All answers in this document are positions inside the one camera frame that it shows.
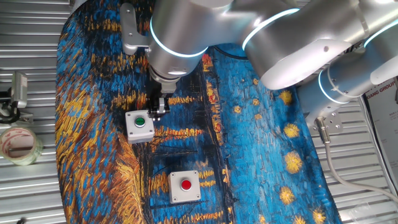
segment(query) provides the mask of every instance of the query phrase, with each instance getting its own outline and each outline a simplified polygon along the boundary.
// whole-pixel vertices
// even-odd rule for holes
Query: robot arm
[[[121,6],[125,53],[146,48],[149,116],[169,107],[175,84],[191,73],[209,46],[237,43],[263,84],[281,89],[303,80],[351,45],[398,18],[393,0],[162,0],[150,35],[137,33],[134,8]]]

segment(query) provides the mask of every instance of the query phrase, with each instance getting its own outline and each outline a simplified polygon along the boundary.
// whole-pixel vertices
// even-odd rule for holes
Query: red button
[[[191,184],[191,182],[189,180],[183,180],[181,182],[181,188],[183,190],[189,190],[189,189],[191,189],[191,186],[192,186],[192,184]]]

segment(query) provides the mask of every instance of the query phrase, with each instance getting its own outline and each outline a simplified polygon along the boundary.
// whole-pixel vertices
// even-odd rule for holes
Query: green button
[[[144,118],[136,118],[136,126],[143,127],[143,125],[145,125],[145,119]]]

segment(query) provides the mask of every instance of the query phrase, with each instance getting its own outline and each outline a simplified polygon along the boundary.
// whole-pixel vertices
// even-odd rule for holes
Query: white cable
[[[394,196],[392,193],[390,192],[386,192],[383,189],[380,189],[378,187],[373,187],[373,186],[369,186],[369,185],[364,185],[364,184],[354,184],[351,182],[348,182],[344,179],[342,179],[336,172],[335,168],[333,167],[333,163],[331,162],[331,154],[330,154],[330,143],[325,143],[325,149],[326,149],[326,158],[328,160],[328,165],[331,171],[331,174],[335,177],[336,180],[338,180],[340,183],[344,184],[345,186],[348,187],[356,187],[359,189],[363,189],[363,190],[372,190],[375,192],[379,192],[384,194],[385,196],[393,199],[393,201],[398,203],[398,198],[396,196]]]

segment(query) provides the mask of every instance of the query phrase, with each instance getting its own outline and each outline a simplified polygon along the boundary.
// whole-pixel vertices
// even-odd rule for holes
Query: cloth
[[[153,1],[135,0],[147,35]],[[341,223],[294,88],[208,50],[177,83],[152,142],[128,144],[145,108],[144,50],[125,55],[120,2],[89,0],[58,45],[56,143],[68,223]],[[198,170],[201,199],[170,204],[167,175]]]

